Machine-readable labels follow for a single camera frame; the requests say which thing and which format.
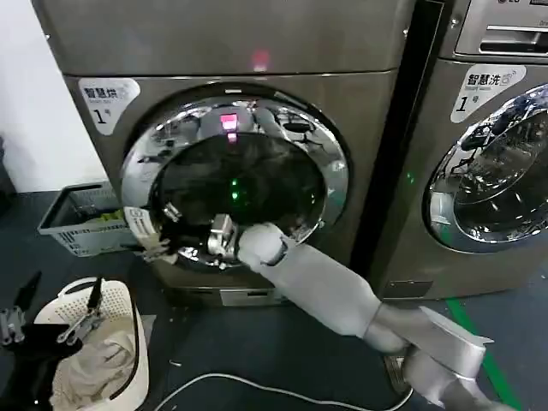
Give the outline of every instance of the dryer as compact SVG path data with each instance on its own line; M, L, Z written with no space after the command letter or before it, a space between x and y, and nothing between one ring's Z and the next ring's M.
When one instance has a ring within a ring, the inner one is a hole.
M413 0L34 2L128 224L180 301L258 305L218 213L348 263Z
M517 287L548 252L548 2L445 7L369 266L386 299Z

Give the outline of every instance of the laundry basket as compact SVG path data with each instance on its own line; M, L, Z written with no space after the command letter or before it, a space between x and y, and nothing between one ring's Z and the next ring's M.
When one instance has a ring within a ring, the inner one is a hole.
M108 182L64 188L38 226L77 257L125 251L138 245Z
M87 313L87 302L92 287L71 292L85 284L94 284L97 278L83 278L66 286L57 298L46 305L34 320L35 324L73 324ZM133 411L142 405L148 394L148 355L143 324L137 307L126 285L119 281L103 281L101 315L105 320L130 317L134 320L135 363L128 381L118 392L100 402L79 408L79 411ZM57 392L56 375L53 391Z

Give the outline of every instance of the basket handle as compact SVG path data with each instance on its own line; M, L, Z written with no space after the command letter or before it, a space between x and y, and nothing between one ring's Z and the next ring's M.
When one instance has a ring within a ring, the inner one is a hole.
M96 277L86 277L81 278L80 280L73 281L69 285L65 286L61 291L59 291L59 294L57 294L57 298L63 298L71 289L75 289L76 287L84 284L95 283L96 281Z

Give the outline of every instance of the beige cloth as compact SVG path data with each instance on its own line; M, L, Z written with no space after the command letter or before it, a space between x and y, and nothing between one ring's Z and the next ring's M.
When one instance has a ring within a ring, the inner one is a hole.
M128 380L134 362L133 320L105 320L78 354L59 364L51 406L55 411L74 411L108 398Z

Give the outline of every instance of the white laundry basket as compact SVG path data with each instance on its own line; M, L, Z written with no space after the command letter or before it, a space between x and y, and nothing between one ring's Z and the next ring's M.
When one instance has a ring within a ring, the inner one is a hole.
M73 324L82 315L87 313L87 301L92 292L92 287L72 293L70 291L85 284L90 283L93 285L96 280L97 278L91 277L82 278L66 286L54 301L50 302L40 311L34 323ZM134 369L128 381L120 390L100 402L79 408L79 411L134 411L142 405L148 394L148 355L146 352L143 324L126 284L119 281L103 281L101 294L103 296L101 315L106 320L130 317L134 321ZM58 390L56 380L53 382L54 392Z

